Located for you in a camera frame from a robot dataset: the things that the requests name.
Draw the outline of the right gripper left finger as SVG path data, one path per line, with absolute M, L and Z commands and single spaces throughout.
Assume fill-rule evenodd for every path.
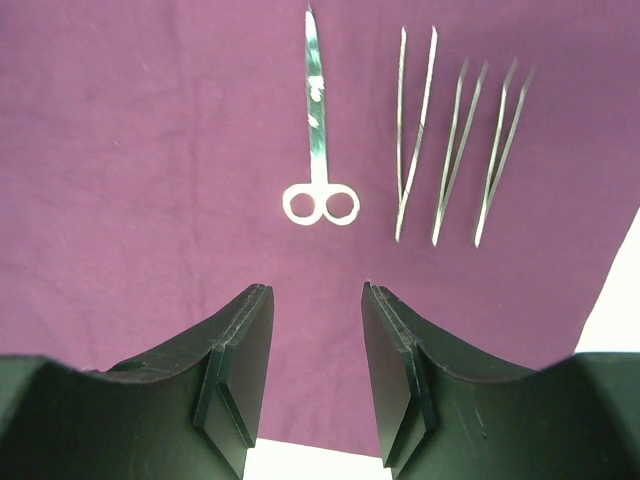
M 5 479 L 239 479 L 256 444 L 274 319 L 253 284 L 106 371 L 1 359 Z

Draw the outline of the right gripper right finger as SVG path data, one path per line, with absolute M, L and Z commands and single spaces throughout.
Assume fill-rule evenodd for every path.
M 396 479 L 635 479 L 639 357 L 578 353 L 542 370 L 493 356 L 365 284 L 383 464 Z

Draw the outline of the white thin instrument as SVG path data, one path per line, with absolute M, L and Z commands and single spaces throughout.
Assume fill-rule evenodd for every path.
M 445 219 L 447 207 L 453 190 L 453 186 L 456 180 L 456 176 L 460 167 L 461 160 L 464 155 L 466 144 L 470 135 L 471 127 L 473 124 L 475 112 L 479 102 L 479 98 L 482 92 L 483 84 L 488 73 L 489 64 L 484 62 L 479 76 L 476 80 L 471 103 L 467 111 L 464 126 L 459 138 L 456 141 L 457 130 L 459 126 L 459 120 L 461 118 L 461 102 L 463 86 L 466 77 L 466 73 L 469 67 L 469 60 L 466 59 L 462 65 L 460 74 L 456 83 L 456 92 L 454 99 L 454 108 L 452 113 L 451 126 L 448 135 L 447 149 L 444 157 L 444 163 L 442 168 L 442 175 L 440 180 L 440 188 L 438 194 L 438 203 L 435 211 L 435 217 L 432 228 L 431 242 L 433 246 L 437 246 L 440 238 L 441 229 Z

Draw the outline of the steel tweezers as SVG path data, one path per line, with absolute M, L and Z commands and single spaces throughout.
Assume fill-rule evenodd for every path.
M 524 83 L 522 84 L 518 94 L 513 118 L 510 124 L 506 125 L 508 92 L 516 74 L 518 65 L 518 59 L 514 58 L 501 86 L 500 105 L 497 114 L 497 122 L 489 155 L 480 210 L 473 236 L 473 244 L 476 249 L 480 247 L 490 208 L 492 206 L 497 187 L 504 172 L 505 165 L 509 158 L 509 154 L 512 149 L 516 132 L 520 123 L 526 96 L 535 74 L 535 70 L 532 69 L 526 77 Z
M 397 69 L 397 94 L 396 94 L 396 143 L 395 143 L 395 163 L 396 163 L 396 188 L 397 188 L 397 213 L 394 227 L 394 241 L 399 243 L 403 232 L 403 226 L 410 195 L 414 186 L 418 162 L 421 155 L 424 141 L 427 116 L 430 106 L 432 85 L 434 79 L 435 63 L 439 44 L 439 31 L 435 25 L 430 28 L 430 42 L 427 53 L 426 66 L 424 69 L 423 89 L 419 118 L 416 127 L 414 144 L 410 150 L 408 165 L 405 165 L 405 127 L 404 127 L 404 94 L 405 76 L 408 57 L 408 31 L 405 26 L 400 31 L 400 47 Z

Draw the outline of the steel scissors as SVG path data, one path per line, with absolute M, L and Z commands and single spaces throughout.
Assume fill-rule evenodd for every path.
M 347 226 L 357 218 L 361 202 L 356 191 L 341 183 L 329 180 L 328 143 L 326 128 L 326 87 L 321 49 L 315 14 L 307 6 L 304 19 L 305 32 L 305 87 L 307 124 L 309 131 L 310 180 L 289 186 L 282 195 L 282 207 L 287 218 L 300 226 L 311 226 L 321 218 L 337 226 Z M 302 216 L 293 210 L 293 200 L 305 195 L 313 202 L 313 210 Z M 351 210 L 336 216 L 329 210 L 329 200 L 336 195 L 345 195 L 351 200 Z

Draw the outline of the purple cloth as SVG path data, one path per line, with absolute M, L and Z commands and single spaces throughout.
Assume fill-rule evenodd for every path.
M 270 285 L 263 438 L 377 455 L 365 282 L 511 362 L 574 350 L 639 207 L 635 1 L 316 1 L 329 172 L 361 200 L 301 227 L 281 197 L 309 178 L 303 1 L 1 5 L 1 349 L 106 369 Z M 426 130 L 401 241 L 396 94 L 408 31 L 405 165 L 430 42 Z M 515 140 L 474 231 L 514 58 Z M 489 64 L 437 246 L 456 135 Z

